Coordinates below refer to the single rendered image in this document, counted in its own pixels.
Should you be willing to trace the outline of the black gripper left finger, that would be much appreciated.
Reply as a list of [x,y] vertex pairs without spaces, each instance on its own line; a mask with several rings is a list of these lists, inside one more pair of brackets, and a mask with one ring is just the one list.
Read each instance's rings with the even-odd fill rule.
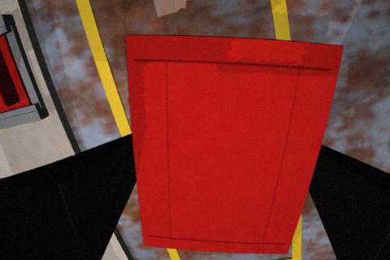
[[0,179],[0,260],[102,260],[136,182],[132,133]]

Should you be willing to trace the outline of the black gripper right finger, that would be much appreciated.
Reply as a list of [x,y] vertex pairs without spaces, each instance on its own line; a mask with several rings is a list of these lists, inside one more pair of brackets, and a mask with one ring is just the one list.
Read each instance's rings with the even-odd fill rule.
[[390,260],[390,173],[322,144],[309,192],[337,260]]

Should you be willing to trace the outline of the yellow rectangular frame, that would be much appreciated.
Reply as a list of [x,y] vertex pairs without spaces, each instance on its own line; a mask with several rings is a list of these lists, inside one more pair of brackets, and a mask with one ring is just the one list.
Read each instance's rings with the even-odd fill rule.
[[[121,136],[127,136],[131,133],[130,123],[124,110],[123,102],[116,88],[115,78],[111,72],[111,66],[108,64],[108,58],[104,50],[103,41],[95,23],[95,16],[91,7],[90,0],[76,0],[81,22],[84,24],[85,35],[88,37],[91,52],[97,65],[97,71],[100,72],[102,85],[110,101],[111,113],[113,113],[117,127]],[[289,22],[287,19],[287,4],[285,0],[270,0],[273,15],[274,35],[276,40],[290,40]],[[297,223],[295,234],[292,238],[292,257],[280,260],[301,260],[301,217]]]

